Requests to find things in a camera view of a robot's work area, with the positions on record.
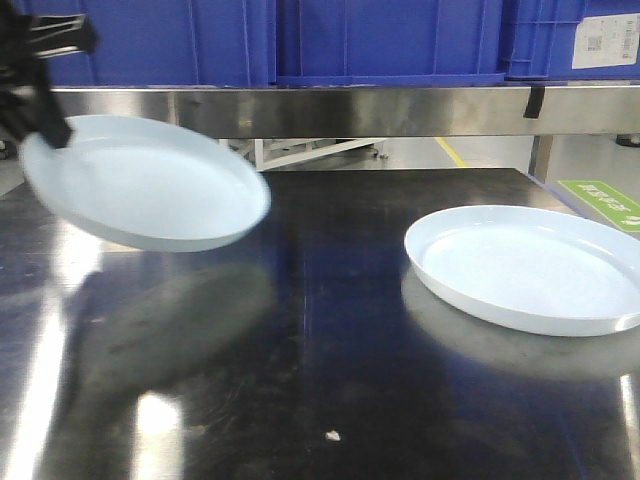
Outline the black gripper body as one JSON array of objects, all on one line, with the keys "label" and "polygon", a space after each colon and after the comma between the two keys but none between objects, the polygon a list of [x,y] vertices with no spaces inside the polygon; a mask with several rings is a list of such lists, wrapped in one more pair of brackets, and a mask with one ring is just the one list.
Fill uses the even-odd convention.
[{"label": "black gripper body", "polygon": [[50,88],[44,61],[92,53],[98,34],[86,14],[31,15],[1,3],[1,95],[19,96]]}]

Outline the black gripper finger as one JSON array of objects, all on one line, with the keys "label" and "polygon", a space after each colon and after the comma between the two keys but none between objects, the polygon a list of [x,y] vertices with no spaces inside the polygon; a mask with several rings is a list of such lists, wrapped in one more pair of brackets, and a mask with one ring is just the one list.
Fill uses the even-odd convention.
[{"label": "black gripper finger", "polygon": [[18,143],[39,133],[54,149],[65,148],[73,130],[46,78],[1,83],[1,130]]}]

